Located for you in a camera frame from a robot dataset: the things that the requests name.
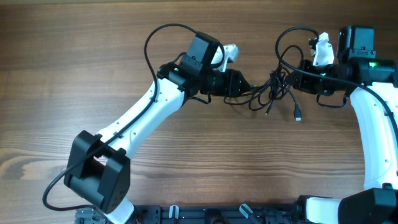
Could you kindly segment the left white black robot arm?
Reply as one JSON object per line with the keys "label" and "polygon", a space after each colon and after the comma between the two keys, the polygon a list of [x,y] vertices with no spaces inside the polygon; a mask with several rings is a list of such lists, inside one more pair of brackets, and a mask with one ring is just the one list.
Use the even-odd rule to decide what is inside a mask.
{"label": "left white black robot arm", "polygon": [[95,135],[87,131],[78,134],[64,184],[110,223],[126,223],[134,212],[126,196],[131,159],[163,120],[197,93],[236,97],[249,91],[242,73],[227,68],[238,54],[236,44],[221,45],[197,32],[189,50],[163,64],[148,91],[126,113]]}

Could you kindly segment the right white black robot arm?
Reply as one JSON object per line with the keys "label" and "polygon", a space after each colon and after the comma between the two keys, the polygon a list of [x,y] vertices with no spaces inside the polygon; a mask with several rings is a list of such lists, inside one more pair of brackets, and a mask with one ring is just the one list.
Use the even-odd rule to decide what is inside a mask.
{"label": "right white black robot arm", "polygon": [[340,29],[333,50],[326,32],[308,44],[313,60],[292,72],[296,90],[331,96],[345,93],[358,119],[365,160],[364,190],[333,199],[306,196],[303,219],[310,223],[397,223],[397,65],[378,59],[374,29]]}

